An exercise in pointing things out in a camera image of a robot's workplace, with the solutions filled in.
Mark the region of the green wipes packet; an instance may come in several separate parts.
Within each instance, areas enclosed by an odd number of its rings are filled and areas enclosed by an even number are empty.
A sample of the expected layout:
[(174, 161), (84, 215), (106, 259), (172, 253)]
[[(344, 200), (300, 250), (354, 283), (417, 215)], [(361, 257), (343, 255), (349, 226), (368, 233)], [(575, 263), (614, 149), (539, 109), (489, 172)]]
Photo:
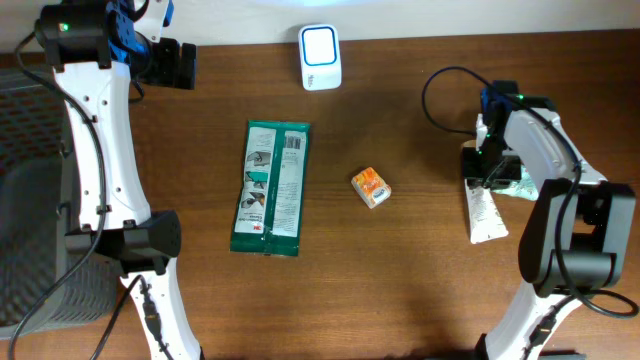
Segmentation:
[(308, 123), (248, 122), (232, 252), (299, 254), (310, 130)]

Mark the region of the teal snack packet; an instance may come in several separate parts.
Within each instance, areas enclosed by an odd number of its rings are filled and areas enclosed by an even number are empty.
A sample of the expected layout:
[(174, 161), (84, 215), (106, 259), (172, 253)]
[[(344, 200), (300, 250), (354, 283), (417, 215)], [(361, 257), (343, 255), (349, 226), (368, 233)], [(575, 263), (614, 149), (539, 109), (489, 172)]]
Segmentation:
[(522, 198), (532, 202), (535, 202), (539, 196), (539, 192), (535, 186), (535, 183), (524, 165), (521, 166), (520, 181), (512, 182), (505, 189), (496, 189), (494, 190), (494, 193), (515, 198)]

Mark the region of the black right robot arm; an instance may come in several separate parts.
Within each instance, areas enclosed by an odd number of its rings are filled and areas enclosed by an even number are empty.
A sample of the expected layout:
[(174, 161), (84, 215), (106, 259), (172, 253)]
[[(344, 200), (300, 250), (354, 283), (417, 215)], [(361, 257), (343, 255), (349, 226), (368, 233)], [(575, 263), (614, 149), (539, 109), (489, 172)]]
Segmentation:
[(639, 314), (638, 304), (612, 290), (624, 267), (634, 191), (589, 165), (549, 98), (523, 95), (514, 81), (488, 83), (475, 145), (462, 151), (464, 184), (505, 189), (523, 170), (538, 197), (519, 243), (522, 283), (500, 323), (478, 340), (478, 359), (538, 358), (580, 306), (617, 319)]

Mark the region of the white cream tube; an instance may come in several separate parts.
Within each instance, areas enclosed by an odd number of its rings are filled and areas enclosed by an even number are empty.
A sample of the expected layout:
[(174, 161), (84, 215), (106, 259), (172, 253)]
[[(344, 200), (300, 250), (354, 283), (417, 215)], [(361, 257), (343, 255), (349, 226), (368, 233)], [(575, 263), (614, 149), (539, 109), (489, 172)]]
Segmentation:
[(509, 232), (493, 200), (489, 189), (472, 185), (470, 178), (463, 177), (469, 223), (469, 238), (472, 244), (506, 237)]

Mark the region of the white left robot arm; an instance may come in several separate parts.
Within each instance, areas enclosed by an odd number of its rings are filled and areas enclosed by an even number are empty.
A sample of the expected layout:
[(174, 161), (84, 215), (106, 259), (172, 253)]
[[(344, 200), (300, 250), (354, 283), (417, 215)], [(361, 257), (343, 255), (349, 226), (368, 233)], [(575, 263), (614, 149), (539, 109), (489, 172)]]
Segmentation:
[(79, 175), (68, 249), (114, 264), (152, 358), (201, 359), (177, 279), (179, 218), (151, 210), (129, 118), (131, 86), (195, 86), (196, 46), (162, 35), (173, 12), (171, 0), (62, 1), (42, 8), (34, 35), (65, 101)]

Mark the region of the small orange carton box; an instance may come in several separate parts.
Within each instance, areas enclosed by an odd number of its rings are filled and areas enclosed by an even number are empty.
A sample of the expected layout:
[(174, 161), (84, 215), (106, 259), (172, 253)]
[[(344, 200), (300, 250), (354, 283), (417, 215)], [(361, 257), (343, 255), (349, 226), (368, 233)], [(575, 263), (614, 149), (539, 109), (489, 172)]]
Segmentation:
[(382, 204), (392, 193), (391, 187), (372, 167), (356, 174), (351, 184), (369, 209)]

